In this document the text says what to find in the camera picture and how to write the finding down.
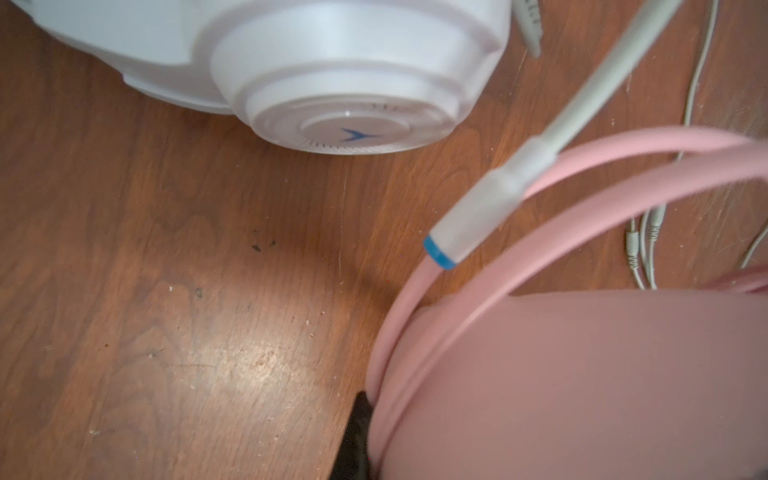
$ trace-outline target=blue band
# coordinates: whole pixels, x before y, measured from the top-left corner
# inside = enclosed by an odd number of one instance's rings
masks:
[[[426,237],[424,239],[424,250],[426,250],[429,256],[432,257],[432,259],[435,261],[435,263],[437,263],[444,270],[450,270],[456,266],[456,264],[453,263],[453,260],[449,259],[442,252],[442,250],[440,250],[440,248],[435,245],[435,241],[432,239],[432,237]]]

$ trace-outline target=blue arrow mark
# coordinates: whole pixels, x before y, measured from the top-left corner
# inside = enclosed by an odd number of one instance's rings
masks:
[[[342,141],[356,141],[356,140],[363,140],[364,138],[376,138],[381,137],[381,135],[368,135],[364,134],[363,132],[359,132],[357,130],[351,130],[349,128],[342,128],[346,133],[352,135],[352,137],[345,138]]]

